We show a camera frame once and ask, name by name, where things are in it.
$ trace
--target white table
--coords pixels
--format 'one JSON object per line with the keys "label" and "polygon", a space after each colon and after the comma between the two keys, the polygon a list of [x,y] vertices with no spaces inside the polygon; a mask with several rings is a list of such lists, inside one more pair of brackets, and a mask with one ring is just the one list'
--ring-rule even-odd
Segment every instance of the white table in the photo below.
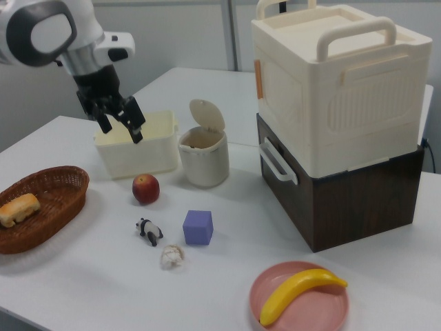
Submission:
{"label": "white table", "polygon": [[[158,91],[167,80],[188,84],[173,90],[179,84],[169,82],[170,99],[164,100]],[[243,89],[231,88],[224,99],[222,90],[210,92],[221,80],[226,89]],[[303,260],[348,280],[351,305],[343,330],[439,330],[441,176],[422,173],[412,225],[314,254],[263,181],[257,147],[237,144],[253,145],[249,134],[256,134],[254,85],[247,81],[254,84],[252,74],[175,69],[136,95],[143,109],[175,110],[183,131],[194,126],[187,112],[194,97],[217,103],[227,127],[234,125],[232,116],[241,118],[243,136],[229,132],[236,142],[229,145],[231,174],[216,188],[194,188],[179,166],[157,176],[159,200],[139,206],[131,180],[106,175],[92,143],[98,125],[67,117],[2,152],[0,191],[57,165],[79,166],[91,181],[84,209],[62,231],[29,252],[0,256],[0,309],[56,331],[257,330],[247,304],[254,279],[276,263]],[[241,107],[232,114],[228,104]],[[185,245],[188,210],[212,211],[208,246]],[[158,247],[137,233],[141,217],[164,232]],[[171,243],[183,247],[185,267],[164,271],[159,259]]]}

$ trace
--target panda figurine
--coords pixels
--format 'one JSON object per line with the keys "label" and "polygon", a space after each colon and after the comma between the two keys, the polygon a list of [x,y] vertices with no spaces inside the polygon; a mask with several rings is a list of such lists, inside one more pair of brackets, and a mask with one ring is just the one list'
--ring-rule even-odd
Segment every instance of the panda figurine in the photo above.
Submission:
{"label": "panda figurine", "polygon": [[164,237],[161,229],[148,219],[141,219],[141,222],[136,223],[136,229],[140,231],[139,235],[141,237],[145,237],[145,234],[147,234],[147,238],[150,240],[153,247],[156,246],[157,239]]}

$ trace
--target bread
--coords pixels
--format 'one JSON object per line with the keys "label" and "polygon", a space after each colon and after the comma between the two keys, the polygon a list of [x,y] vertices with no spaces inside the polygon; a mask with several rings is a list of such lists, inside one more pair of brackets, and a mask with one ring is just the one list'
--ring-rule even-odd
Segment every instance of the bread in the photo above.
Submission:
{"label": "bread", "polygon": [[38,199],[32,194],[24,194],[0,208],[1,225],[10,228],[40,209]]}

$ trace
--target brown wooden box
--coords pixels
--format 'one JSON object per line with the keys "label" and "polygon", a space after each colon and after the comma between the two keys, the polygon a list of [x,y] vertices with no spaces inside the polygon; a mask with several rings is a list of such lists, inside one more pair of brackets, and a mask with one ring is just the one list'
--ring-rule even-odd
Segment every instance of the brown wooden box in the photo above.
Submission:
{"label": "brown wooden box", "polygon": [[268,138],[298,185],[279,181],[260,158],[262,176],[313,252],[412,223],[424,149],[351,172],[311,178],[257,114],[259,143]]}

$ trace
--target yellow banana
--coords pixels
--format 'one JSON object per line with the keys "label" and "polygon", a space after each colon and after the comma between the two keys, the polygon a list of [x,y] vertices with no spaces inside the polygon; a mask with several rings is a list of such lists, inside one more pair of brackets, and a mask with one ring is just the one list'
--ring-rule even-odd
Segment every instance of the yellow banana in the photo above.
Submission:
{"label": "yellow banana", "polygon": [[299,272],[281,283],[269,296],[260,311],[260,324],[267,326],[274,323],[298,295],[322,285],[340,285],[346,288],[347,282],[325,269]]}

